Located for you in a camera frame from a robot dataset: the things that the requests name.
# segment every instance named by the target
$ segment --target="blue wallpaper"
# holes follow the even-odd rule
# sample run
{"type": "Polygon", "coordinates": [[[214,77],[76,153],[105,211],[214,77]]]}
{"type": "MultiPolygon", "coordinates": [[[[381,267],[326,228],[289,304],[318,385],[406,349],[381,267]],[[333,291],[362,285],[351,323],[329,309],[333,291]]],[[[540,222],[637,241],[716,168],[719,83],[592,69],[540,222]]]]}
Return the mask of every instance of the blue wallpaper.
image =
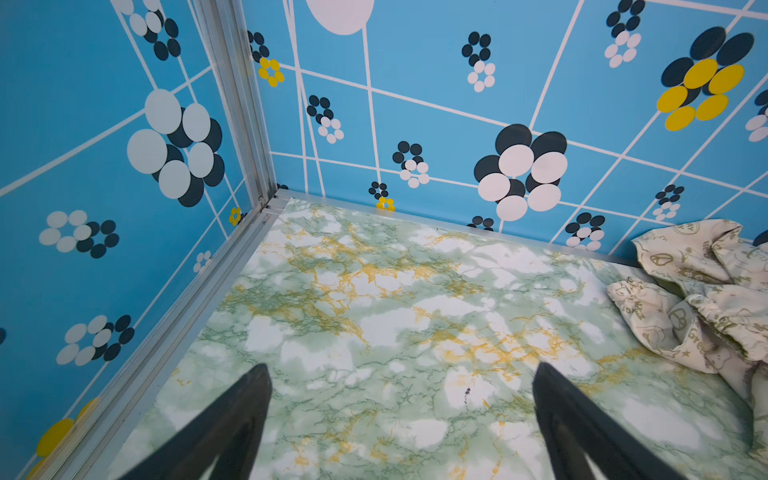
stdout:
{"type": "Polygon", "coordinates": [[[767,0],[244,10],[282,186],[624,257],[768,228],[767,0]]]}
{"type": "Polygon", "coordinates": [[[0,10],[0,478],[23,478],[251,203],[189,2],[0,10]]]}

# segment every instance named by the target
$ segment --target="crumpled cloth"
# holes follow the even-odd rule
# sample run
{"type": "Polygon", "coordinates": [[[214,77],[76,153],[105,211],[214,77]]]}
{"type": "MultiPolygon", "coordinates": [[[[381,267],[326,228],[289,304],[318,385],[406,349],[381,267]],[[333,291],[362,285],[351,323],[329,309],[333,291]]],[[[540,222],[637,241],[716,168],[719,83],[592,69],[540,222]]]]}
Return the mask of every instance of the crumpled cloth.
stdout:
{"type": "Polygon", "coordinates": [[[752,406],[750,454],[768,465],[768,244],[741,230],[729,220],[651,230],[632,242],[661,286],[630,277],[607,293],[646,348],[720,374],[752,406]]]}

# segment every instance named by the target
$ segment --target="white circle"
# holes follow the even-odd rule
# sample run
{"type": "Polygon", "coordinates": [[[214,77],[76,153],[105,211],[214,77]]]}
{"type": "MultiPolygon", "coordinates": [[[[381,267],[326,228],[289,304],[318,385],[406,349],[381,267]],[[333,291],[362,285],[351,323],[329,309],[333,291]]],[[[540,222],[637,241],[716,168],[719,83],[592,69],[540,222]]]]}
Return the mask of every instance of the white circle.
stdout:
{"type": "Polygon", "coordinates": [[[88,215],[83,210],[75,210],[69,214],[69,224],[77,227],[82,225],[88,219],[88,215]]]}
{"type": "Polygon", "coordinates": [[[160,170],[160,176],[157,180],[163,195],[174,199],[187,192],[191,181],[190,169],[181,160],[172,160],[166,163],[160,170]]]}
{"type": "Polygon", "coordinates": [[[107,316],[106,315],[99,315],[95,316],[93,320],[90,321],[88,324],[88,333],[91,335],[96,335],[101,331],[101,329],[104,328],[104,325],[107,324],[107,316]]]}
{"type": "Polygon", "coordinates": [[[496,214],[505,222],[520,220],[527,211],[528,204],[525,203],[525,198],[520,197],[519,195],[504,197],[502,201],[498,202],[498,205],[496,205],[496,214]]]}
{"type": "Polygon", "coordinates": [[[56,363],[59,365],[66,365],[70,363],[76,356],[78,356],[78,352],[80,351],[80,347],[76,343],[71,343],[70,345],[67,345],[56,356],[56,363]]]}
{"type": "Polygon", "coordinates": [[[768,127],[760,127],[750,134],[750,141],[761,141],[768,137],[768,127]]]}
{"type": "Polygon", "coordinates": [[[531,176],[540,184],[548,184],[562,177],[568,169],[568,159],[558,151],[541,155],[531,167],[531,176]]]}
{"type": "Polygon", "coordinates": [[[539,185],[528,195],[528,206],[531,210],[544,212],[554,208],[560,201],[560,196],[561,192],[557,185],[539,185]]]}
{"type": "Polygon", "coordinates": [[[147,12],[144,16],[144,20],[147,21],[147,28],[155,33],[160,33],[160,30],[163,29],[163,23],[155,12],[147,12]]]}
{"type": "Polygon", "coordinates": [[[592,233],[592,229],[590,227],[582,227],[576,230],[576,237],[587,238],[589,237],[590,233],[592,233]]]}
{"type": "Polygon", "coordinates": [[[622,58],[624,59],[624,61],[632,61],[636,55],[637,55],[637,50],[635,50],[634,48],[630,48],[624,53],[624,57],[622,58]]]}
{"type": "Polygon", "coordinates": [[[201,104],[192,104],[184,110],[181,118],[184,133],[192,141],[203,141],[210,133],[210,115],[201,104]]]}
{"type": "Polygon", "coordinates": [[[136,35],[143,37],[147,34],[147,22],[145,22],[144,18],[138,13],[134,13],[128,17],[128,23],[131,24],[131,30],[133,30],[136,35]]]}
{"type": "Polygon", "coordinates": [[[99,347],[105,345],[112,338],[112,330],[103,329],[94,336],[94,346],[99,347]]]}
{"type": "Polygon", "coordinates": [[[144,101],[144,116],[156,131],[163,135],[172,134],[181,124],[181,105],[168,90],[155,90],[144,101]]]}
{"type": "Polygon", "coordinates": [[[145,128],[131,135],[127,154],[133,168],[142,174],[153,174],[165,165],[168,148],[160,134],[145,128]]]}
{"type": "Polygon", "coordinates": [[[616,35],[616,45],[624,45],[629,40],[629,32],[622,30],[619,35],[616,35]]]}
{"type": "Polygon", "coordinates": [[[134,12],[133,0],[112,0],[112,5],[123,15],[130,15],[134,12]]]}
{"type": "Polygon", "coordinates": [[[483,200],[495,202],[509,193],[509,179],[504,174],[485,175],[478,185],[478,193],[483,200]]]}
{"type": "Polygon", "coordinates": [[[76,240],[85,240],[91,236],[91,228],[88,225],[81,225],[74,229],[72,236],[76,240]]]}
{"type": "Polygon", "coordinates": [[[64,334],[64,341],[66,343],[79,342],[87,332],[88,325],[85,325],[84,323],[78,323],[77,325],[73,325],[69,330],[67,330],[67,332],[64,334]]]}
{"type": "Polygon", "coordinates": [[[83,350],[80,350],[80,353],[78,353],[78,356],[74,358],[74,364],[77,366],[83,366],[86,363],[90,362],[94,358],[94,354],[96,353],[96,349],[92,346],[87,346],[83,350]]]}
{"type": "Polygon", "coordinates": [[[750,118],[750,121],[746,123],[745,128],[749,131],[756,130],[757,128],[762,127],[766,121],[768,121],[768,117],[765,115],[755,115],[754,117],[750,118]]]}
{"type": "Polygon", "coordinates": [[[46,228],[42,232],[40,232],[40,236],[38,237],[38,240],[40,240],[40,243],[43,245],[55,245],[56,242],[58,242],[58,239],[61,238],[61,232],[58,231],[58,228],[46,228]]]}
{"type": "Polygon", "coordinates": [[[531,168],[533,150],[528,145],[518,144],[508,147],[498,158],[498,169],[508,177],[519,177],[531,168]]]}
{"type": "Polygon", "coordinates": [[[615,43],[612,43],[608,45],[608,48],[605,49],[605,58],[611,58],[614,55],[616,55],[616,52],[619,51],[619,46],[615,43]]]}
{"type": "Polygon", "coordinates": [[[71,252],[77,242],[78,241],[75,240],[74,237],[62,237],[58,242],[56,242],[56,250],[62,253],[71,252]]]}
{"type": "Polygon", "coordinates": [[[195,177],[206,177],[214,168],[214,151],[208,144],[195,144],[187,153],[187,163],[190,173],[195,177]]]}
{"type": "Polygon", "coordinates": [[[629,39],[627,40],[627,46],[629,48],[635,48],[640,44],[640,39],[642,37],[639,33],[633,34],[629,39]]]}
{"type": "Polygon", "coordinates": [[[45,222],[50,228],[62,228],[67,224],[68,219],[69,216],[64,212],[53,212],[52,214],[48,215],[48,218],[45,219],[45,222]]]}

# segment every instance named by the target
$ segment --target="black object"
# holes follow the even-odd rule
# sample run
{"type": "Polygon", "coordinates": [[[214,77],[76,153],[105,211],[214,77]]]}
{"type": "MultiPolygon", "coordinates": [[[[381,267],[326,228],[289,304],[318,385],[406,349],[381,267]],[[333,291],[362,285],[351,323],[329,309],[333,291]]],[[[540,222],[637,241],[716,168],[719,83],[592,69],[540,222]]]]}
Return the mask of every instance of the black object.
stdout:
{"type": "Polygon", "coordinates": [[[594,480],[584,452],[610,480],[684,480],[552,365],[539,364],[533,397],[557,480],[594,480]]]}
{"type": "Polygon", "coordinates": [[[224,394],[121,480],[199,478],[218,457],[210,480],[247,480],[272,396],[266,365],[254,366],[224,394]]]}

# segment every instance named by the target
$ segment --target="marble floor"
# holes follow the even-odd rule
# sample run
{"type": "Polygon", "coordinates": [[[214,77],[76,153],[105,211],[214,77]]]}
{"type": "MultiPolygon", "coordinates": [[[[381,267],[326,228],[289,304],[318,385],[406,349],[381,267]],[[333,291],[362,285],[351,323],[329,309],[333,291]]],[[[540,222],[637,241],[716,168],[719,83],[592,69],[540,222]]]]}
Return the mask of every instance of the marble floor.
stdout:
{"type": "Polygon", "coordinates": [[[629,274],[644,276],[293,199],[109,476],[263,362],[274,393],[251,478],[553,478],[531,394],[547,361],[688,478],[765,478],[749,406],[632,336],[605,293],[629,274]]]}

